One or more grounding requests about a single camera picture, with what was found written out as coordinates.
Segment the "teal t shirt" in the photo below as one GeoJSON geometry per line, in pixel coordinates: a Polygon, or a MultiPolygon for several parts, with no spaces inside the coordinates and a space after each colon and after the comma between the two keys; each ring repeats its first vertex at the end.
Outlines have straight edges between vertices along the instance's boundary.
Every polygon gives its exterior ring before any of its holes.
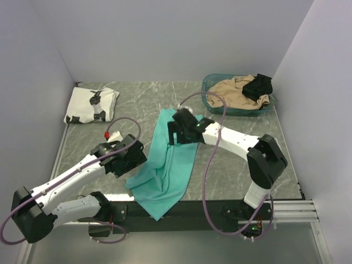
{"type": "Polygon", "coordinates": [[[169,144],[167,125],[175,113],[171,108],[161,110],[147,161],[125,184],[134,200],[156,221],[184,196],[198,147],[197,143],[169,144]]]}

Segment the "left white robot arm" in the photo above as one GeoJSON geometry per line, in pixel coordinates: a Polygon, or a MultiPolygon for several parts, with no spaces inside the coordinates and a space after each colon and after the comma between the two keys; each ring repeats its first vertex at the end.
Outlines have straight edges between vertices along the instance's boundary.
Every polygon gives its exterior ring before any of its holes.
{"type": "Polygon", "coordinates": [[[83,198],[66,198],[90,181],[112,173],[116,178],[146,162],[144,145],[133,135],[122,140],[98,144],[78,164],[53,180],[13,195],[12,220],[28,243],[36,243],[54,228],[71,221],[92,218],[100,222],[113,219],[111,202],[99,191],[83,198]]]}

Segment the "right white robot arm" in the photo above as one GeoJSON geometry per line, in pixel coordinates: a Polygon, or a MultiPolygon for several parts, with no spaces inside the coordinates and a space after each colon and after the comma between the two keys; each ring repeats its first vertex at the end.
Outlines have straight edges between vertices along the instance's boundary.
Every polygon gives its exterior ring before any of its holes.
{"type": "Polygon", "coordinates": [[[276,140],[243,134],[220,123],[196,117],[187,109],[178,110],[168,122],[169,144],[202,143],[227,150],[247,161],[251,184],[241,206],[242,215],[254,219],[261,212],[260,202],[286,169],[288,162],[276,140]]]}

